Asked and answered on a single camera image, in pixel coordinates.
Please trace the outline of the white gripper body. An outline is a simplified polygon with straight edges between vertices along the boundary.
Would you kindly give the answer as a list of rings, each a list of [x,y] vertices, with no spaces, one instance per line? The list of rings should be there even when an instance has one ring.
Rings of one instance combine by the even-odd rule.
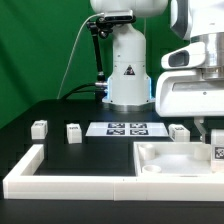
[[[206,45],[192,43],[166,54],[157,81],[155,108],[161,117],[224,116],[224,80],[202,68]]]

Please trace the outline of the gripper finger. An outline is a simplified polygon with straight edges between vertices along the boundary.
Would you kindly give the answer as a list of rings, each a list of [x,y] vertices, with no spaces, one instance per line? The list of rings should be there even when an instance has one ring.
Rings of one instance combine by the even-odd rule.
[[[206,129],[204,128],[204,118],[203,117],[195,117],[194,124],[200,133],[200,140],[205,142]]]

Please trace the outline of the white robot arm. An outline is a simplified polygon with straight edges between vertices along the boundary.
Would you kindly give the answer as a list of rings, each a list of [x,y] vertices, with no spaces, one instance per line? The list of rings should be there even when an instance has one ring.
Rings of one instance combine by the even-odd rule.
[[[162,117],[192,117],[204,141],[224,137],[207,131],[206,117],[224,116],[224,0],[90,0],[98,32],[113,33],[113,72],[103,102],[119,110],[148,105],[146,40],[132,23],[171,8],[171,29],[190,44],[164,55],[155,109]]]

